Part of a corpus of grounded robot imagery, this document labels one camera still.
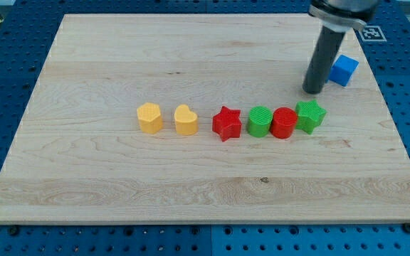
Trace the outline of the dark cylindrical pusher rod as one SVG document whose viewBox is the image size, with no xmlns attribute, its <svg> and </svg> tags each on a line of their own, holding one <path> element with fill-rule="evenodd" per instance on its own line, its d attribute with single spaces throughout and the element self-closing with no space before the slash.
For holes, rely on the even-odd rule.
<svg viewBox="0 0 410 256">
<path fill-rule="evenodd" d="M 302 85 L 306 93 L 316 95 L 322 91 L 344 37 L 345 32 L 322 26 Z"/>
</svg>

